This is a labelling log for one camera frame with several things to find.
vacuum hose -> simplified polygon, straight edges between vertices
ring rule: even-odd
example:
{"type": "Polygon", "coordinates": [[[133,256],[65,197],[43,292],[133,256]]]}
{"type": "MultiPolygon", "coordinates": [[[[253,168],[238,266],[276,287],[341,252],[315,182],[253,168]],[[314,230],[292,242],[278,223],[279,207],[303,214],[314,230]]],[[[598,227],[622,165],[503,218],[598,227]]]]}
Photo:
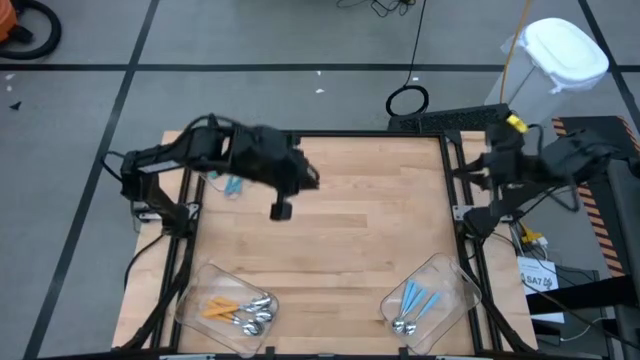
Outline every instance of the vacuum hose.
{"type": "MultiPolygon", "coordinates": [[[[14,6],[11,6],[8,0],[0,0],[0,29],[3,27],[2,22],[6,21],[7,23],[11,20],[15,21],[15,13],[14,11],[21,12],[23,9],[33,9],[44,14],[49,22],[51,23],[51,33],[49,34],[49,38],[44,42],[40,47],[27,50],[27,51],[11,51],[0,49],[0,58],[13,59],[13,60],[31,60],[37,59],[39,57],[43,57],[49,55],[60,43],[60,38],[62,36],[62,24],[60,24],[60,19],[58,16],[51,10],[48,6],[36,0],[14,0],[14,6]]],[[[12,32],[21,31],[20,35],[24,35],[24,33],[28,33],[27,37],[30,36],[28,30],[22,28],[20,25],[14,24],[10,30],[7,31],[8,36],[6,40],[11,40],[12,32]]]]}

transparent bin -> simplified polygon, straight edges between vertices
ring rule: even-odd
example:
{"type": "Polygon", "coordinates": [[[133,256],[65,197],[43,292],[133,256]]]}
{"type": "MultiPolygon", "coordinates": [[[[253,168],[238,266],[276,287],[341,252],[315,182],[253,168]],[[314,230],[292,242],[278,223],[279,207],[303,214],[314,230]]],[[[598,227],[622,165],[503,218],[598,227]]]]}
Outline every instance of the transparent bin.
{"type": "MultiPolygon", "coordinates": [[[[278,300],[273,294],[259,289],[212,264],[203,265],[187,290],[178,301],[176,320],[211,339],[225,345],[243,358],[250,358],[256,354],[269,330],[276,320],[278,300]],[[265,310],[273,314],[269,322],[260,323],[260,335],[245,335],[240,325],[229,324],[220,320],[213,320],[202,315],[210,308],[210,301],[224,297],[238,304],[250,304],[252,300],[268,296],[271,303],[265,310]]],[[[254,313],[237,311],[236,316],[243,320],[255,319],[254,313]]]]}
{"type": "Polygon", "coordinates": [[[480,302],[481,296],[480,289],[469,276],[451,258],[438,253],[387,295],[380,303],[380,310],[387,325],[400,341],[416,354],[424,355],[469,309],[480,302]],[[405,322],[416,319],[429,300],[435,294],[439,295],[434,298],[428,310],[415,320],[413,334],[399,334],[394,331],[393,323],[400,315],[405,288],[410,280],[426,289],[426,295],[416,302],[413,310],[407,312],[405,322]]]}

orange and black striped tape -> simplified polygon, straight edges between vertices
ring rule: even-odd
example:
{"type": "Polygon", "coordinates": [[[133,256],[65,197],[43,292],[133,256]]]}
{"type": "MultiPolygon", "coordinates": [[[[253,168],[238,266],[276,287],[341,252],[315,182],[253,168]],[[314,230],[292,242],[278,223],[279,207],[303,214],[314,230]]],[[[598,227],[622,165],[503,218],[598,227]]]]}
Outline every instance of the orange and black striped tape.
{"type": "MultiPolygon", "coordinates": [[[[629,132],[628,125],[621,118],[623,124],[627,126],[629,132]]],[[[553,129],[556,131],[558,136],[564,136],[567,134],[567,130],[564,127],[564,123],[558,119],[554,118],[552,121],[553,129]]],[[[629,132],[629,137],[634,142],[636,146],[636,150],[640,152],[640,145],[637,144],[635,138],[633,137],[633,132],[629,132]]],[[[624,276],[624,270],[622,270],[622,264],[620,264],[620,260],[618,259],[618,253],[616,248],[613,246],[611,239],[609,238],[609,232],[605,228],[604,221],[600,216],[600,210],[598,209],[598,204],[596,204],[595,199],[593,198],[593,194],[589,189],[589,185],[587,183],[581,184],[578,186],[578,196],[582,200],[584,204],[584,208],[587,210],[587,215],[589,216],[589,222],[591,222],[591,227],[593,228],[593,232],[596,234],[596,239],[598,239],[598,243],[600,244],[600,250],[602,250],[602,255],[604,256],[605,261],[607,262],[607,267],[609,268],[609,272],[611,276],[624,276]]]]}

wooden tabletop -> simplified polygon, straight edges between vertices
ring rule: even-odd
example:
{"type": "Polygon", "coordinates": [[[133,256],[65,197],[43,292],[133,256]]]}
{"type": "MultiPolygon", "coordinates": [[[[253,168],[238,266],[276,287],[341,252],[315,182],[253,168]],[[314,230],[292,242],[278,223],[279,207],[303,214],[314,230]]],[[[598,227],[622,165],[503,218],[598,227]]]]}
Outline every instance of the wooden tabletop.
{"type": "MultiPolygon", "coordinates": [[[[163,142],[177,135],[167,132],[163,142]]],[[[463,133],[463,139],[467,160],[484,151],[482,133],[463,133]]],[[[280,309],[265,345],[277,353],[397,354],[402,344],[382,320],[380,301],[431,255],[457,259],[438,140],[322,137],[303,138],[301,147],[320,172],[321,189],[292,199],[291,221],[269,220],[275,192],[263,185],[245,185],[236,200],[206,188],[193,270],[211,262],[273,293],[280,309]]],[[[161,175],[174,201],[181,177],[181,171],[161,175]]],[[[476,204],[488,201],[472,190],[476,204]]],[[[509,235],[505,226],[497,230],[509,235]]],[[[158,232],[159,224],[143,226],[137,250],[158,232]]],[[[114,346],[127,341],[155,305],[167,248],[168,241],[158,244],[133,267],[114,346]]],[[[537,347],[513,248],[489,238],[484,252],[496,305],[537,347]]],[[[179,350],[230,352],[188,327],[179,350]]],[[[466,316],[431,353],[473,354],[466,316]]]]}

